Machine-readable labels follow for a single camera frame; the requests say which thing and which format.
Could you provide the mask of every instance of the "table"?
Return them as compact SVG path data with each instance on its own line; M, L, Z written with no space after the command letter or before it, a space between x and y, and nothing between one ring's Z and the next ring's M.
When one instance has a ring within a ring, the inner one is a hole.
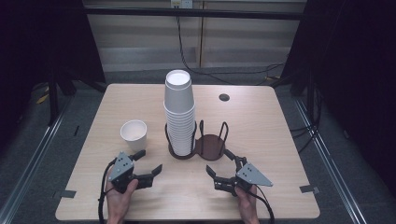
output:
M261 170L273 183L262 187L275 218L316 218L318 205L309 185L289 128L270 87L192 86L197 123L205 121L205 133L219 134L223 121L229 126L226 148ZM219 96L226 93L230 100ZM148 125L147 155L135 163L134 172L147 174L159 164L163 171L153 187L137 190L127 220L236 220L240 219L237 199L214 190L206 173L208 164L219 176L234 175L234 162L223 156L206 161L195 155L177 160L168 151L164 133L164 85L109 85L92 123L87 139L70 176L67 190L74 198L62 198L56 217L60 220L97 220L97 206L103 172L120 151L132 154L120 137L120 127L130 119ZM257 201L259 218L268 218L264 204ZM104 216L107 217L106 203Z

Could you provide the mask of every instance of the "hand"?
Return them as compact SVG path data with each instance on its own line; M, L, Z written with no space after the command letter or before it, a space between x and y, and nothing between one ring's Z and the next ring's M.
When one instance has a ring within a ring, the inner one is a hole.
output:
M109 181L106 182L106 200L107 200L107 210L108 210L108 224L113 223L123 223L126 213L129 209L129 204L131 202L131 196L136 190L138 180L134 179L128 184L127 190L121 194L116 191L113 184Z
M250 192L257 194L256 186L252 186ZM245 224L259 224L257 217L256 198L247 194L239 187L235 187L235 193L238 196L239 214Z

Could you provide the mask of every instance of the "wall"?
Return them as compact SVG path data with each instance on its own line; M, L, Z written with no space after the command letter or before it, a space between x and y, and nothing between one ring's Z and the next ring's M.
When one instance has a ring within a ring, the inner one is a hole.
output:
M170 7L170 0L85 0L85 6ZM303 12L298 1L193 1L193 8ZM183 67L173 17L89 15L105 72ZM297 21L180 18L189 67L265 66L282 63Z

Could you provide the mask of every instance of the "white cup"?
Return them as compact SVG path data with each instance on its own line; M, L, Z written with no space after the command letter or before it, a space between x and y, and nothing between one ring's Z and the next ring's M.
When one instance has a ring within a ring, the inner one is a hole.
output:
M165 108L174 114L184 114L194 107L190 74L174 70L166 75Z
M121 137L127 142L133 152L146 149L148 127L139 119L129 120L121 127Z

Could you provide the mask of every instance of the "stack of paper cups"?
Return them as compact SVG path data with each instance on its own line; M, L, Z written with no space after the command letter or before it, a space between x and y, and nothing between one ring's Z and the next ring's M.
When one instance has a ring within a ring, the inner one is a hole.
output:
M168 73L165 81L165 108L167 131L172 149L178 156L191 153L195 129L195 102L190 74L183 70Z

